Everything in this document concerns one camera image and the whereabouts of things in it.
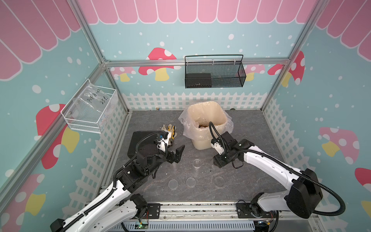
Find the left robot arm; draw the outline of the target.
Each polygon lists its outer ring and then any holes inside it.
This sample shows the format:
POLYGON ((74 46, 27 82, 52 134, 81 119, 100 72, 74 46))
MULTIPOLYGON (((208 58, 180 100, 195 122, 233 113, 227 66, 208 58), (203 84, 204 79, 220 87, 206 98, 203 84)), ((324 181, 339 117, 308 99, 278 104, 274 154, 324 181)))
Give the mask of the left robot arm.
POLYGON ((140 139, 134 156, 113 175, 112 183, 92 202, 67 219, 56 219, 53 232, 106 232, 127 219, 148 214, 148 204, 135 191, 149 177, 155 178, 164 162, 179 163, 185 146, 169 150, 172 134, 153 131, 140 139))

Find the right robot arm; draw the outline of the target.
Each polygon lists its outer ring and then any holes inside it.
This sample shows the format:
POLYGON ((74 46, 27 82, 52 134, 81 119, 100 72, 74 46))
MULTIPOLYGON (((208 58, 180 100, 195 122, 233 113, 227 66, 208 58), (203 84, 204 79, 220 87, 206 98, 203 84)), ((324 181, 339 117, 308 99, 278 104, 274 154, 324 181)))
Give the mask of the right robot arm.
POLYGON ((249 203, 237 203, 237 210, 261 218, 268 212, 290 211, 308 219, 312 214, 321 216, 339 216, 346 210, 344 200, 332 189, 319 183, 311 169, 301 170, 292 167, 261 150, 254 143, 243 139, 237 141, 228 132, 220 134, 215 125, 209 123, 212 136, 211 146, 217 151, 213 158, 214 165, 222 168, 236 160, 242 164, 251 164, 278 181, 284 191, 276 193, 258 193, 249 203), (339 209, 332 212, 318 211, 316 208, 323 199, 323 192, 332 195, 339 203, 339 209))

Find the clear tea jar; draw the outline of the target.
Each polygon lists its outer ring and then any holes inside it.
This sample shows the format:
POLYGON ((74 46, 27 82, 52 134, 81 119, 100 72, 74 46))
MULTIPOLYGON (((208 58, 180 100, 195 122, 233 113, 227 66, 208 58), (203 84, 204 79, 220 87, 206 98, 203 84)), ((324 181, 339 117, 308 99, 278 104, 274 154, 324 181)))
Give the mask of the clear tea jar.
POLYGON ((192 166, 193 166, 193 174, 194 176, 197 177, 199 175, 201 167, 203 166, 203 162, 200 159, 195 159, 192 162, 192 166))

